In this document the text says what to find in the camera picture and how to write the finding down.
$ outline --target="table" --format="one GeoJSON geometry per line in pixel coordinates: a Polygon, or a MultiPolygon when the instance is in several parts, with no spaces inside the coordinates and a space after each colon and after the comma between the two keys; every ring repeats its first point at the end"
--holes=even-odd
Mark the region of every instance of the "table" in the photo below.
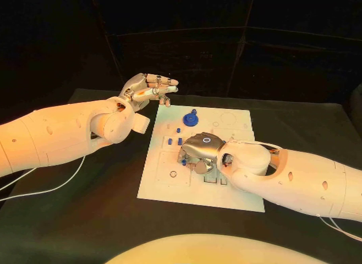
{"type": "MultiPolygon", "coordinates": [[[[78,89],[69,103],[102,100],[117,91],[78,89]]],[[[255,139],[318,154],[362,169],[362,140],[339,104],[170,95],[184,106],[248,109],[255,139]]],[[[9,200],[0,210],[0,263],[104,263],[157,238],[210,233],[256,239],[330,263],[362,263],[362,242],[320,219],[264,201],[265,213],[137,199],[157,104],[144,135],[85,157],[73,180],[55,192],[9,200]]],[[[46,190],[72,175],[81,159],[39,168],[12,195],[46,190]]],[[[337,220],[362,236],[362,223],[337,220]]]]}

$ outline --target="robotic arm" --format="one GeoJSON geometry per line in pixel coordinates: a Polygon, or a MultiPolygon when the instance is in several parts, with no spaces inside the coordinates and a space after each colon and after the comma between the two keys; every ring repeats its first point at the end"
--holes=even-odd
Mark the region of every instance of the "robotic arm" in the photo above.
{"type": "Polygon", "coordinates": [[[362,222],[362,171],[331,159],[256,141],[225,143],[200,133],[180,147],[182,160],[197,174],[216,165],[239,190],[300,213],[362,222]],[[271,175],[268,166],[275,169],[271,175]]]}
{"type": "Polygon", "coordinates": [[[170,106],[177,81],[137,74],[120,96],[33,111],[0,125],[0,177],[19,170],[66,163],[120,143],[130,130],[144,133],[148,119],[135,113],[150,100],[170,106]]]}

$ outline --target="blue knob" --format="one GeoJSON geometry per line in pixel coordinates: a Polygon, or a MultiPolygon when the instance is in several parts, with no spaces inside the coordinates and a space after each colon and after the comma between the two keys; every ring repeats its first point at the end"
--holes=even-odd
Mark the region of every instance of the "blue knob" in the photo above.
{"type": "Polygon", "coordinates": [[[193,127],[199,123],[197,110],[193,109],[190,114],[183,116],[183,123],[187,127],[193,127]]]}

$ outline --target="white platform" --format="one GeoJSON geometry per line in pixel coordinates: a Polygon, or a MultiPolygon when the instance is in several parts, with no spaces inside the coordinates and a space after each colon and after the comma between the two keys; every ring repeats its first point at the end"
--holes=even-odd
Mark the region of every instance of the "white platform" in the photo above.
{"type": "Polygon", "coordinates": [[[229,138],[254,140],[249,111],[158,106],[137,198],[264,212],[262,198],[235,189],[216,169],[199,175],[177,163],[179,138],[184,142],[200,132],[226,141],[229,138]],[[187,127],[183,116],[192,109],[197,110],[199,123],[187,127]]]}

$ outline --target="blue object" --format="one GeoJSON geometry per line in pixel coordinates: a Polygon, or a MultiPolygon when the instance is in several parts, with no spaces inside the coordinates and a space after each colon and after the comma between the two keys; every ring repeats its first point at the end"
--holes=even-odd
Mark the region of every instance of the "blue object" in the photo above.
{"type": "Polygon", "coordinates": [[[199,123],[197,110],[193,109],[190,114],[183,116],[183,123],[187,127],[193,127],[199,123]]]}

